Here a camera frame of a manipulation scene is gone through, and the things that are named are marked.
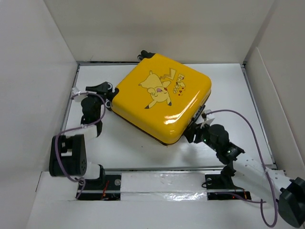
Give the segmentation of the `yellow hard-shell suitcase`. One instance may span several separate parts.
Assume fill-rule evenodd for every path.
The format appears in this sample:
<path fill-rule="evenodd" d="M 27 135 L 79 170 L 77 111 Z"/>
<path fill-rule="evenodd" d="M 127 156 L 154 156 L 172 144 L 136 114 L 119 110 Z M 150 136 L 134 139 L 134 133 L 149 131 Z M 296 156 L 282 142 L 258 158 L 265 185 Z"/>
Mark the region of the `yellow hard-shell suitcase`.
<path fill-rule="evenodd" d="M 142 50 L 139 63 L 109 95 L 118 116 L 164 145 L 176 143 L 211 94 L 211 79 L 182 63 Z"/>

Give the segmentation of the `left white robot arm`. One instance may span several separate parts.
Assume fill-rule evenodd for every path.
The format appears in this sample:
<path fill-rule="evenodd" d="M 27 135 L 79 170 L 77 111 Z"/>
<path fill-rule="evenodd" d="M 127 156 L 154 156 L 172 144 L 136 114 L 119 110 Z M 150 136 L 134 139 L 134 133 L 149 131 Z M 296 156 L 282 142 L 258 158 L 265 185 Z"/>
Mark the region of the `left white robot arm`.
<path fill-rule="evenodd" d="M 66 177 L 72 182 L 85 186 L 87 170 L 86 142 L 102 133 L 102 119 L 110 107 L 108 96 L 113 86 L 109 82 L 86 87 L 81 92 L 72 88 L 70 99 L 81 104 L 80 126 L 65 129 L 52 138 L 49 173 L 52 177 Z"/>

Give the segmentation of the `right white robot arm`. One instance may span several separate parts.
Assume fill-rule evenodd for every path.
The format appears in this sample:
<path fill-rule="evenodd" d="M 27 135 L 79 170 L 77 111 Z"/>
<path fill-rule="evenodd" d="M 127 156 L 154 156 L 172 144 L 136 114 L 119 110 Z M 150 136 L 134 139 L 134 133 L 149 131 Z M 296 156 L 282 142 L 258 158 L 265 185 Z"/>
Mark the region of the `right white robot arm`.
<path fill-rule="evenodd" d="M 290 226 L 300 228 L 305 222 L 305 181 L 264 168 L 243 149 L 229 140 L 222 125 L 194 124 L 184 132 L 189 143 L 205 143 L 224 164 L 220 182 L 224 187 L 244 188 L 274 206 Z"/>

